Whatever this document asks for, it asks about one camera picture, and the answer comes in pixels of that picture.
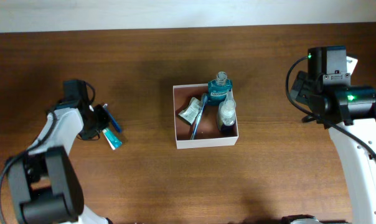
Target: white wall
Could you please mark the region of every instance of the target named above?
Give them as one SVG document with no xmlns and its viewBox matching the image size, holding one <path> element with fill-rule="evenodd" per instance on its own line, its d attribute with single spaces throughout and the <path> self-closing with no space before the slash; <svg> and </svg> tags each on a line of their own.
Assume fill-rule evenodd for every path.
<svg viewBox="0 0 376 224">
<path fill-rule="evenodd" d="M 0 0 L 0 32 L 376 21 L 376 0 Z"/>
</svg>

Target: toothpaste packet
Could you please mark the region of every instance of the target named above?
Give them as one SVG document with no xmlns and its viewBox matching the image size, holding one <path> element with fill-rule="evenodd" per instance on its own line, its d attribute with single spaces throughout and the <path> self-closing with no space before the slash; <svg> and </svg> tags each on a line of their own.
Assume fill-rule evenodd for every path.
<svg viewBox="0 0 376 224">
<path fill-rule="evenodd" d="M 189 106 L 186 109 L 182 110 L 178 115 L 182 119 L 186 120 L 190 125 L 192 125 L 201 108 L 202 104 L 200 103 L 200 100 L 192 97 L 192 99 L 190 99 Z"/>
</svg>

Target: teal bottle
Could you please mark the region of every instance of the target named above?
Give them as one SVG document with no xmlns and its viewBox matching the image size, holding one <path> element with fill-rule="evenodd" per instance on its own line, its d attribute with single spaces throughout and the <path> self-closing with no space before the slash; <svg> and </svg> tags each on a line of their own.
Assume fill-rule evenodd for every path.
<svg viewBox="0 0 376 224">
<path fill-rule="evenodd" d="M 218 106 L 225 100 L 225 96 L 232 90 L 232 81 L 227 79 L 225 72 L 219 72 L 215 80 L 208 84 L 209 87 L 209 105 Z"/>
</svg>

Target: spray bottle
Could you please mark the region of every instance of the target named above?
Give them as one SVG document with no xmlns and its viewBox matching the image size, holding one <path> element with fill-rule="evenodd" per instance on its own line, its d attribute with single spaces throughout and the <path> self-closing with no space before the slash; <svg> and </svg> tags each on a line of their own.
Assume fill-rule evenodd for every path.
<svg viewBox="0 0 376 224">
<path fill-rule="evenodd" d="M 237 104 L 232 98 L 232 92 L 229 91 L 225 100 L 219 105 L 219 112 L 217 113 L 217 127 L 223 134 L 228 134 L 233 130 L 235 124 L 235 107 Z"/>
</svg>

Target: green indicator light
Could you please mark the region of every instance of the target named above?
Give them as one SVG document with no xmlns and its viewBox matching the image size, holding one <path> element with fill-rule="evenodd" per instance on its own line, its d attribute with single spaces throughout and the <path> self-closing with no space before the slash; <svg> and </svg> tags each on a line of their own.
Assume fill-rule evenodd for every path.
<svg viewBox="0 0 376 224">
<path fill-rule="evenodd" d="M 349 101 L 353 101 L 353 100 L 355 99 L 355 96 L 353 96 L 353 95 L 348 95 L 348 96 L 347 96 L 347 99 L 348 99 Z"/>
</svg>

